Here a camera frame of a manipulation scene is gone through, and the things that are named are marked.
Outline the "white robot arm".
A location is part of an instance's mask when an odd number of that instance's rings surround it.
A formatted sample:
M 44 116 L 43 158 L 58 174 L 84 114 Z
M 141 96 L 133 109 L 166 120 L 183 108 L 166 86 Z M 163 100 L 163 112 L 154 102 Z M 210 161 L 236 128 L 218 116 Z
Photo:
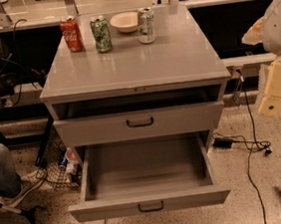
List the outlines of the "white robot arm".
M 243 44 L 263 44 L 266 52 L 276 55 L 270 66 L 259 71 L 257 112 L 274 117 L 281 113 L 281 0 L 273 0 L 264 13 L 242 37 Z

